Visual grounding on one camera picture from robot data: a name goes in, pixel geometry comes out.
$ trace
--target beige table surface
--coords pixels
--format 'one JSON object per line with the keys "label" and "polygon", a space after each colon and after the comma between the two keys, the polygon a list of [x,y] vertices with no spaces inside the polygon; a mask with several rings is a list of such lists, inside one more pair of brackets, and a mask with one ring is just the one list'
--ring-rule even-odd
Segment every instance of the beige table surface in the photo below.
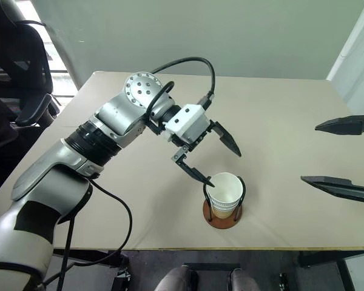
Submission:
{"label": "beige table surface", "polygon": [[[42,134],[0,189],[0,215],[18,176],[58,138],[68,136],[122,88],[129,73],[96,72]],[[175,81],[179,105],[196,103],[209,77],[160,75]],[[364,135],[316,132],[328,119],[350,115],[327,81],[217,77],[208,117],[224,125],[243,154],[211,134],[186,162],[205,175],[232,172],[247,186],[241,221],[228,230],[203,219],[202,185],[172,161],[177,148],[149,129],[105,167],[98,182],[133,213],[127,249],[356,249],[364,247],[364,203],[335,198],[300,180],[326,175],[364,185]],[[67,224],[55,231],[64,247]],[[79,213],[73,248],[113,249],[128,226],[121,205],[97,189]]]}

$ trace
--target black cable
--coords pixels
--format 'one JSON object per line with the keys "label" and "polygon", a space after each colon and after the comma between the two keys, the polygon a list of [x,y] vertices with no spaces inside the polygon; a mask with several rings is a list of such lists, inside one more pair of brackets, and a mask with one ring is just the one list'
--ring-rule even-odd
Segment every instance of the black cable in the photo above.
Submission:
{"label": "black cable", "polygon": [[[74,267],[74,263],[70,263],[66,269],[65,272],[69,271],[72,267]],[[45,280],[43,282],[44,287],[46,287],[47,285],[49,285],[52,281],[54,281],[55,279],[57,279],[60,276],[61,272],[58,272],[56,274],[54,274],[53,276],[51,276],[49,279]]]}
{"label": "black cable", "polygon": [[90,262],[90,263],[78,263],[78,262],[76,262],[75,263],[76,266],[81,266],[81,267],[97,265],[97,264],[102,263],[105,260],[113,257],[114,255],[116,255],[118,252],[120,252],[123,249],[123,247],[125,247],[125,245],[128,242],[129,236],[131,235],[131,231],[132,231],[132,213],[131,213],[131,210],[129,209],[128,205],[121,198],[119,198],[119,197],[115,196],[114,194],[108,192],[107,190],[102,188],[100,185],[98,185],[95,181],[89,180],[89,182],[92,183],[98,190],[104,192],[109,197],[112,197],[113,199],[116,199],[117,201],[119,201],[125,207],[125,209],[128,212],[128,216],[129,216],[129,227],[128,227],[128,233],[127,233],[126,239],[124,240],[124,242],[121,244],[121,246],[117,250],[113,251],[109,255],[107,255],[107,256],[105,256],[105,257],[103,257],[103,258],[101,258],[101,259],[99,259],[97,261],[94,261],[94,262]]}
{"label": "black cable", "polygon": [[192,61],[205,63],[209,67],[209,70],[211,71],[212,85],[211,85],[210,91],[207,93],[207,97],[209,98],[214,93],[216,75],[215,75],[214,68],[213,68],[211,62],[209,62],[207,59],[201,58],[199,56],[191,56],[189,58],[176,59],[175,61],[169,62],[165,65],[162,65],[161,67],[156,68],[151,73],[156,74],[164,69],[172,67],[173,65],[181,64],[183,62],[192,62]]}
{"label": "black cable", "polygon": [[155,95],[153,100],[151,100],[150,104],[148,105],[146,110],[146,115],[144,116],[144,120],[148,121],[150,119],[152,107],[155,105],[158,99],[161,98],[164,92],[170,92],[173,87],[174,87],[174,82],[170,81],[159,90],[159,92]]}
{"label": "black cable", "polygon": [[[108,192],[107,190],[105,190],[104,188],[102,188],[100,185],[98,185],[95,181],[89,180],[89,182],[92,185],[94,185],[97,189],[99,189],[100,191],[102,191],[103,193],[105,193],[106,195],[108,195],[109,197],[112,197],[113,199],[116,199],[117,201],[119,201],[124,206],[124,208],[127,210],[127,213],[128,213],[128,216],[129,216],[129,228],[128,228],[128,233],[127,233],[126,239],[124,240],[124,242],[122,243],[122,245],[117,250],[113,251],[112,253],[108,254],[107,256],[105,256],[105,257],[103,257],[103,258],[101,258],[101,259],[99,259],[97,261],[93,261],[93,262],[89,262],[89,263],[72,262],[72,263],[70,263],[66,267],[66,269],[62,269],[61,268],[61,271],[60,272],[54,274],[49,279],[47,279],[47,280],[45,280],[43,282],[43,285],[44,286],[49,285],[52,281],[54,281],[55,279],[57,279],[58,277],[60,277],[62,273],[66,273],[73,266],[86,267],[86,266],[92,266],[92,265],[96,265],[96,264],[99,264],[99,263],[104,262],[105,260],[107,260],[107,259],[113,257],[114,255],[116,255],[117,253],[119,253],[124,248],[124,246],[127,244],[127,242],[128,242],[128,239],[129,239],[129,237],[131,235],[131,231],[132,231],[132,213],[131,213],[131,210],[129,209],[129,206],[121,198],[119,198],[119,197],[115,196],[114,194]],[[68,233],[68,237],[67,237],[67,240],[66,240],[66,246],[65,246],[65,254],[66,254],[66,247],[68,246],[69,235],[70,234]]]}
{"label": "black cable", "polygon": [[56,287],[56,291],[62,291],[62,288],[63,288],[63,281],[65,280],[65,274],[66,274],[66,268],[67,268],[67,260],[69,259],[69,253],[70,253],[70,244],[72,243],[72,237],[73,237],[74,220],[75,220],[75,217],[73,217],[70,220],[69,230],[67,231],[65,252],[63,253],[61,271],[60,271],[59,281],[58,281],[58,285]]}

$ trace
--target wooden coaster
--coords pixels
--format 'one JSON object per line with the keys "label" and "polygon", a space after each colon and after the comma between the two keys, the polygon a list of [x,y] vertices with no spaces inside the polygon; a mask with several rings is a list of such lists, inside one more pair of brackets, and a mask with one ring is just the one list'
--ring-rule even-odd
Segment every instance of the wooden coaster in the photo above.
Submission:
{"label": "wooden coaster", "polygon": [[220,219],[216,217],[212,212],[212,221],[209,221],[209,206],[206,200],[204,201],[202,211],[206,222],[209,223],[212,227],[215,227],[216,229],[230,229],[232,226],[235,226],[236,223],[239,222],[241,215],[243,214],[243,206],[241,205],[240,207],[240,214],[238,216],[238,220],[236,221],[234,220],[234,217],[236,215],[237,208],[233,211],[230,217],[225,219]]}

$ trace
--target white wall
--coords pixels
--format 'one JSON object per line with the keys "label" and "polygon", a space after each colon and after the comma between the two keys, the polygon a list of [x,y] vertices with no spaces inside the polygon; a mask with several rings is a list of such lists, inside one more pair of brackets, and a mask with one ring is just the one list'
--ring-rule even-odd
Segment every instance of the white wall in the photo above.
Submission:
{"label": "white wall", "polygon": [[364,115],[364,9],[327,79],[354,114]]}
{"label": "white wall", "polygon": [[[32,0],[77,84],[186,56],[218,76],[325,79],[364,0]],[[201,64],[167,72],[207,75]]]}

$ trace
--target paper cup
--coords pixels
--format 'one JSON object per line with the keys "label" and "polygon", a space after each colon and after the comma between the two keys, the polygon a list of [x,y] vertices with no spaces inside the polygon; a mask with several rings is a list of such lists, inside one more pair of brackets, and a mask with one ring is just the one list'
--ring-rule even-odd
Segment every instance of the paper cup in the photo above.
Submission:
{"label": "paper cup", "polygon": [[206,185],[206,192],[218,218],[230,217],[243,195],[243,184],[231,173],[218,173],[211,178],[215,187]]}

